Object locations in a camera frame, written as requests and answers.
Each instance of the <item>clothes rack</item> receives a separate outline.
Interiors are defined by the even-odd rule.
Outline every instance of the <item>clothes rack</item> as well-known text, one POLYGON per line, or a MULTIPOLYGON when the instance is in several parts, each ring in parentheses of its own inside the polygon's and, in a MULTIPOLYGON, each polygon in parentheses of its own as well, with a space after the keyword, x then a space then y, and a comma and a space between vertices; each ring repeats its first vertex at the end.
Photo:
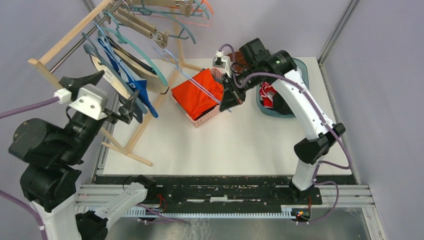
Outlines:
MULTIPOLYGON (((107 8, 108 5, 112 2, 115 2, 114 0, 103 0, 98 6, 96 6, 86 17, 84 17, 70 32, 68 32, 56 45, 54 45, 44 56, 42 56, 40 59, 31 58, 28 62, 56 89, 63 88, 59 84, 59 80, 53 75, 53 73, 71 56, 86 40, 85 37, 81 38, 58 62, 55 63, 55 65, 51 68, 51 70, 48 70, 46 68, 46 64, 48 64, 69 42, 74 39, 77 34, 79 34, 85 26, 87 26, 98 14, 100 14, 104 9, 107 9, 109 12, 113 13, 115 12, 119 6, 123 4, 124 1, 118 0, 111 8, 107 8)), ((146 1, 146 5, 154 5, 155 0, 149 0, 146 1)), ((191 13, 193 1, 189 0, 187 2, 184 2, 185 4, 180 4, 179 0, 157 0, 158 3, 160 3, 162 6, 165 5, 166 7, 170 7, 170 11, 174 12, 175 7, 178 7, 181 12, 184 13, 191 13)), ((97 24, 102 24, 104 21, 108 19, 108 16, 103 16, 100 21, 97 24)), ((96 27, 94 26, 91 28, 87 35, 90 36, 96 31, 96 27)), ((173 30, 174 33, 177 35, 181 32, 180 26, 174 22, 173 23, 173 30)), ((200 72, 202 70, 201 67, 195 66, 192 64, 185 63, 184 61, 184 53, 183 53, 183 46, 181 39, 177 38, 177 46, 178 46, 178 63, 175 63, 174 60, 171 60, 174 64, 178 64, 180 68, 188 68, 195 71, 200 72)), ((178 70, 174 69, 172 75, 168 79, 168 85, 171 88, 173 84, 175 83, 177 77, 179 76, 178 70)), ((153 103, 153 106, 155 109, 158 109, 164 100, 164 98, 168 94, 160 95, 156 98, 156 100, 153 103)), ((149 112, 147 115, 144 116, 143 122, 137 127, 137 129, 132 134, 129 141, 126 143, 125 146, 120 144, 113 135, 107 131, 104 127, 100 129, 100 132, 108 139, 109 142, 102 142, 102 145, 117 151, 127 157, 130 157, 136 161, 139 161, 143 164, 146 164, 148 166, 153 166, 153 163, 140 157, 137 155, 132 154, 132 150, 134 149, 137 141, 143 134, 144 130, 147 128, 149 122, 152 120, 153 116, 149 112)))

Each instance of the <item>pink basket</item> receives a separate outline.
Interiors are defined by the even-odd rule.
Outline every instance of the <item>pink basket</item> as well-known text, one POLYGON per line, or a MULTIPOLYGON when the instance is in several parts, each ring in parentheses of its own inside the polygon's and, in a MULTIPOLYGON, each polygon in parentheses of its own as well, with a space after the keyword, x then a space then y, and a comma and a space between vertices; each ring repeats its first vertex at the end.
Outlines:
MULTIPOLYGON (((212 68, 210 70, 210 73, 212 73, 212 75, 216 79, 221 79, 223 77, 223 74, 217 68, 212 68)), ((190 120, 190 122, 194 125, 195 128, 202 126, 207 121, 209 121, 211 118, 215 117, 216 115, 218 115, 220 113, 220 106, 216 105, 210 112, 206 113, 204 116, 200 117, 197 120, 193 120, 190 117, 190 115, 188 115, 186 113, 186 111, 184 111, 184 108, 177 102, 177 100, 174 98, 174 96, 172 94, 171 94, 171 98, 178 105, 179 109, 182 111, 182 113, 185 114, 185 116, 188 118, 188 120, 190 120)))

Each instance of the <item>blue-green plastic basket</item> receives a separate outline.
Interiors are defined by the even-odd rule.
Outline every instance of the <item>blue-green plastic basket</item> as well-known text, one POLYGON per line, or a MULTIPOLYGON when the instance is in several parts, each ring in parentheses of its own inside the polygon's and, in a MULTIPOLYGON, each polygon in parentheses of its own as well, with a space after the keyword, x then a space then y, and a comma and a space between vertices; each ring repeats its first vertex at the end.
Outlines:
MULTIPOLYGON (((302 80, 305 83, 306 87, 309 89, 308 68, 306 67, 306 64, 303 61, 301 61, 301 60, 299 60, 297 58, 293 58, 293 60, 296 63, 296 65, 299 67, 300 71, 302 72, 302 80)), ((261 104, 261 96, 259 94, 259 89, 260 88, 261 87, 259 85, 256 87, 256 102, 257 102, 257 106, 259 107, 260 111, 263 114, 268 115, 268 116, 271 116, 271 117, 286 118, 286 119, 287 118, 295 118, 296 117, 294 114, 283 115, 283 114, 280 114, 280 113, 278 113, 278 112, 276 112, 274 110, 271 110, 271 109, 268 109, 268 108, 264 107, 261 104)))

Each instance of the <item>wall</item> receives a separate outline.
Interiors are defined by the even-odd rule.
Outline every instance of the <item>wall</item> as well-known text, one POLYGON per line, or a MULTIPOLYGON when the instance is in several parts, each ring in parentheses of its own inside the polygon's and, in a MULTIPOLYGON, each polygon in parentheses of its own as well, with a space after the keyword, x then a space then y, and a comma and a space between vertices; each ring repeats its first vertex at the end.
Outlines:
MULTIPOLYGON (((208 28, 186 24, 197 43, 193 44, 190 39, 184 40, 184 55, 186 58, 212 58, 224 43, 238 49, 250 40, 260 38, 272 53, 286 50, 296 57, 318 57, 348 2, 349 0, 209 0, 215 12, 211 16, 212 26, 208 28)), ((143 18, 155 24, 159 31, 169 30, 173 33, 170 20, 143 18)), ((178 19, 208 24, 207 20, 199 17, 178 16, 178 19)), ((158 46, 152 40, 132 29, 121 27, 120 30, 147 56, 159 58, 152 49, 158 46)), ((125 48, 139 57, 131 47, 125 48)), ((177 52, 174 38, 169 38, 167 49, 177 52)))
POLYGON ((390 240, 423 239, 423 11, 423 1, 362 1, 325 64, 390 240))
MULTIPOLYGON (((49 99, 55 89, 30 66, 30 58, 41 58, 72 29, 88 11, 81 1, 13 0, 0 8, 0 112, 49 99)), ((95 72, 84 50, 79 49, 55 73, 82 77, 95 72)), ((25 200, 19 184, 27 164, 8 153, 15 129, 25 120, 42 118, 63 127, 67 123, 65 106, 50 106, 0 120, 0 189, 25 200)), ((100 146, 98 137, 78 166, 83 174, 79 183, 89 180, 100 146)), ((0 198, 0 239, 41 239, 33 217, 14 204, 0 198)))

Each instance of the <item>white tabletop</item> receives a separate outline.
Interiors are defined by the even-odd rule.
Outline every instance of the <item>white tabletop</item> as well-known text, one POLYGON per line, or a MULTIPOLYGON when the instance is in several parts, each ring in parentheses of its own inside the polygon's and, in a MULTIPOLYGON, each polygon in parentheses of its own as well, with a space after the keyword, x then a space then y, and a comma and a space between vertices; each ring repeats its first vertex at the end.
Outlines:
MULTIPOLYGON (((309 90, 323 111, 334 119, 333 110, 315 57, 298 57, 308 68, 309 90)), ((186 59, 189 64, 210 68, 211 58, 186 59)), ((173 68, 161 60, 154 63, 165 77, 173 68)), ((190 76, 195 71, 184 69, 190 76)), ((186 79, 180 75, 176 85, 186 79)), ((103 170, 105 175, 293 175, 298 158, 294 145, 305 138, 296 118, 264 115, 256 102, 256 90, 247 92, 246 102, 221 112, 195 128, 175 103, 166 97, 136 144, 133 154, 153 162, 147 166, 114 150, 109 150, 103 170)), ((125 145, 138 123, 119 122, 113 136, 125 145)), ((347 159, 337 143, 326 155, 327 161, 347 166, 347 159)), ((323 165, 320 175, 350 175, 323 165)))

